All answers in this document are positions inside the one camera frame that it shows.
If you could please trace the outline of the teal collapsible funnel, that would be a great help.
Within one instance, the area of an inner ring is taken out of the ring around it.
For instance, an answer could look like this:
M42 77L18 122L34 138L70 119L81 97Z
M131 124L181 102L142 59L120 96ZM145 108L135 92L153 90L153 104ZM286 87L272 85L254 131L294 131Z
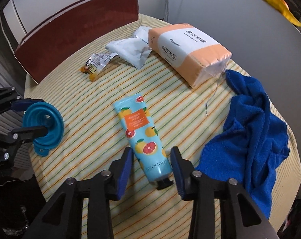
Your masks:
M46 157L49 151L55 149L62 141L64 134L64 120L60 112L51 104L38 102L25 111L22 126L24 128L37 127L38 134L32 138L35 152Z

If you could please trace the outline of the blue terry towel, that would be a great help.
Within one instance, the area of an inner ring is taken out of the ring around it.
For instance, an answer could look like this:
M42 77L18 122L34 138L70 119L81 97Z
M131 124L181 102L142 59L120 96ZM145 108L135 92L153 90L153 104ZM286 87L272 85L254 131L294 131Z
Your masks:
M221 134L202 149L197 170L212 179L236 179L262 213L270 216L276 168L289 156L287 126L270 110L262 84L226 70L235 92Z

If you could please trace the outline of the small snack wrapper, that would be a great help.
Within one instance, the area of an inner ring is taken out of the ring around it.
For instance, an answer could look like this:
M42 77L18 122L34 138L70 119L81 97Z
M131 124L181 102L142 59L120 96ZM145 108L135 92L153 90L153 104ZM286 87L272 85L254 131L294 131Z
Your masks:
M116 56L118 56L117 53L94 53L80 68L80 71L89 74L90 81L94 82L104 67Z

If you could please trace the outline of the grapefruit print cream tube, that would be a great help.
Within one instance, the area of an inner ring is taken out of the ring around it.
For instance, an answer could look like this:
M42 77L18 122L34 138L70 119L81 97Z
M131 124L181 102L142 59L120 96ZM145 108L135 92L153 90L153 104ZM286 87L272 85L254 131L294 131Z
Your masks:
M125 97L114 102L113 107L147 180L156 184L157 190L171 186L172 168L144 97Z

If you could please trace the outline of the white paper pouch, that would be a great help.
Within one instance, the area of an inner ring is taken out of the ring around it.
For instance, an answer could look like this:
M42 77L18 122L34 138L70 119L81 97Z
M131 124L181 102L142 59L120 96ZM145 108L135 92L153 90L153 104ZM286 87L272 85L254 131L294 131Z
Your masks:
M151 53L148 44L148 33L150 27L140 26L133 36L126 39L111 41L106 45L106 49L130 63L137 69L141 69Z

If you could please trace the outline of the orange white tissue pack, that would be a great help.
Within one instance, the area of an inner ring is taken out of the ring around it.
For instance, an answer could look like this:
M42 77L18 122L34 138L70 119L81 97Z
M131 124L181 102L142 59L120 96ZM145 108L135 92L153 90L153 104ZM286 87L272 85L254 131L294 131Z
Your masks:
M224 72L232 53L190 24L173 24L148 31L148 44L192 87Z

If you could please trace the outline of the dark red storage box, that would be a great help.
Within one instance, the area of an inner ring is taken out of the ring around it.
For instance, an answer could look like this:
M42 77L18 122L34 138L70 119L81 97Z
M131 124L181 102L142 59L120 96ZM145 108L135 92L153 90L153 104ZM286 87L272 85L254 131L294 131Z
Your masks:
M15 50L15 57L40 83L85 45L138 20L138 12L138 0L79 0L30 31Z

